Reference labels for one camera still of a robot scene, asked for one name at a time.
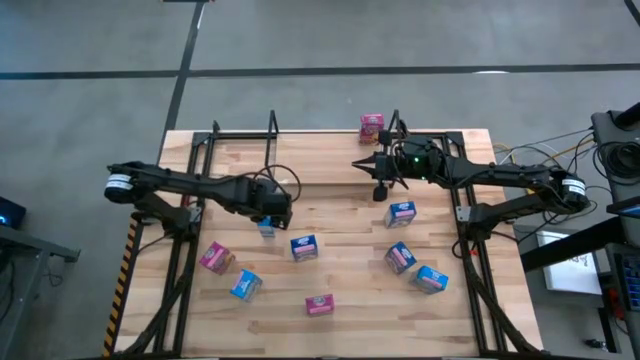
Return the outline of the red handled tool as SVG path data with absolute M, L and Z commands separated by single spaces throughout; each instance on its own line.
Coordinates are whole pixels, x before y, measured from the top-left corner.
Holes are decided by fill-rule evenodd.
M 619 292 L 613 287 L 608 288 L 606 290 L 606 299 L 612 315 L 617 320 L 624 320 L 625 319 L 624 306 L 620 300 Z

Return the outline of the dark blue Frosted Flakes box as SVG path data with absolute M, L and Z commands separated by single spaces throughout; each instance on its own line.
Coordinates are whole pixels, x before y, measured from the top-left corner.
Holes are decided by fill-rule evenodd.
M 318 244 L 314 235 L 292 239 L 291 252 L 295 262 L 316 259 L 319 255 Z
M 416 258 L 402 241 L 392 245 L 384 256 L 392 272 L 400 275 L 417 263 Z
M 413 201 L 390 204 L 384 216 L 385 227 L 390 229 L 408 226 L 416 215 L 417 210 Z

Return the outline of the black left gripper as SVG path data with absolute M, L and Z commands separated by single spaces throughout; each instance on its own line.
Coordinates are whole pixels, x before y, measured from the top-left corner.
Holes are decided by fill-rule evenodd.
M 238 178 L 230 211 L 243 216 L 276 216 L 276 227 L 287 230 L 292 219 L 292 197 L 275 182 L 265 179 Z

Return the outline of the white board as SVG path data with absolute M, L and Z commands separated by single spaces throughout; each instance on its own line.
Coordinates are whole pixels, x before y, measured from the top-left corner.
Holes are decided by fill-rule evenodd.
M 581 254 L 544 267 L 543 274 L 548 290 L 588 295 L 602 294 L 592 253 Z

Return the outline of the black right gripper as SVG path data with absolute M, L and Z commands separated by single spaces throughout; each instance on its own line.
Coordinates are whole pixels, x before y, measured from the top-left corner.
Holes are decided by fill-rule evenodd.
M 364 167 L 372 179 L 436 180 L 443 178 L 443 153 L 432 138 L 406 138 L 382 144 L 383 155 L 373 154 L 351 163 Z M 374 168 L 379 163 L 379 173 Z

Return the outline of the grey metal table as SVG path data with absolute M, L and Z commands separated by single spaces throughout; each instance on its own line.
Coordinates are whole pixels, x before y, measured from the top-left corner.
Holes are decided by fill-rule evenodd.
M 73 263 L 80 250 L 0 225 L 0 360 L 12 356 L 24 333 L 49 258 Z

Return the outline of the grey equipment cart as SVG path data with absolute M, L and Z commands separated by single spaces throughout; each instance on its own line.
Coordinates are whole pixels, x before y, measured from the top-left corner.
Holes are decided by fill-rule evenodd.
M 640 196 L 640 102 L 624 111 L 591 115 L 592 162 L 611 187 L 614 202 Z

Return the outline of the black keyboard blue keys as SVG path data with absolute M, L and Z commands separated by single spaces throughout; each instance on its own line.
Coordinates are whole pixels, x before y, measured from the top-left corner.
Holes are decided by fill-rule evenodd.
M 616 254 L 614 262 L 626 308 L 640 312 L 640 256 Z

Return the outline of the magenta Raisin Bran box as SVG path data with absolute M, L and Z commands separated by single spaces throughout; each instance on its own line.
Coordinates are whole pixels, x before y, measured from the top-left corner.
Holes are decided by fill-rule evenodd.
M 305 306 L 308 316 L 332 314 L 335 310 L 334 297 L 332 294 L 308 297 L 305 299 Z
M 379 133 L 384 129 L 383 114 L 364 114 L 360 117 L 359 143 L 361 145 L 377 144 Z
M 199 263 L 217 275 L 223 275 L 235 261 L 235 255 L 218 242 L 213 242 L 200 258 Z

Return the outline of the black metal beam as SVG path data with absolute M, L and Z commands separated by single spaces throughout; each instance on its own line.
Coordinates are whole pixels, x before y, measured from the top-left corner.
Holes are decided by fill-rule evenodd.
M 521 256 L 525 272 L 604 249 L 612 269 L 623 255 L 640 257 L 640 219 L 612 217 Z

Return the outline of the yellow black hazard tape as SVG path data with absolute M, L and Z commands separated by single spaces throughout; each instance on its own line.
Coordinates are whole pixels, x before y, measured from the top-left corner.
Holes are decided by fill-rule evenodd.
M 120 270 L 114 290 L 114 298 L 103 342 L 103 357 L 111 357 L 116 352 L 115 345 L 126 306 L 126 298 L 128 296 L 131 278 L 135 267 L 135 252 L 137 245 L 140 243 L 141 234 L 142 226 L 140 222 L 134 217 L 134 215 L 131 215 L 129 217 L 127 240 L 120 263 Z

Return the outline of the black monitor blue light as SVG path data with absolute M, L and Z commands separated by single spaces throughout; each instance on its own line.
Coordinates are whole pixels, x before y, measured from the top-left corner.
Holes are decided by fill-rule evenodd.
M 0 196 L 0 226 L 20 229 L 25 215 L 25 207 Z

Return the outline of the black aluminium table frame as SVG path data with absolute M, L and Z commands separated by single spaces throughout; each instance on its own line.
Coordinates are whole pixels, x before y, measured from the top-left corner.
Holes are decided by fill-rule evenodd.
M 273 160 L 274 145 L 243 136 L 215 145 L 214 175 L 244 173 Z M 187 302 L 171 311 L 166 351 L 185 357 L 423 357 L 475 356 L 478 343 L 449 192 L 421 181 L 391 190 L 391 202 L 413 201 L 418 213 L 403 228 L 388 229 L 387 204 L 373 185 L 302 185 L 289 167 L 275 173 L 296 196 L 285 231 L 264 239 L 250 220 L 208 202 L 199 250 L 213 242 L 235 261 L 223 275 L 194 270 Z M 319 255 L 295 262 L 292 239 L 314 235 Z M 402 241 L 417 263 L 400 275 L 384 256 Z M 428 266 L 447 275 L 444 291 L 426 294 L 410 284 Z M 247 269 L 263 280 L 250 302 L 230 294 Z M 332 314 L 308 316 L 305 299 L 332 294 Z

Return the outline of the dark screen blue glow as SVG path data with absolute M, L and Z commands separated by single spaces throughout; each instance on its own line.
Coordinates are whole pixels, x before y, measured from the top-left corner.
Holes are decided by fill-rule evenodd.
M 640 219 L 640 196 L 617 201 L 606 207 L 609 214 Z

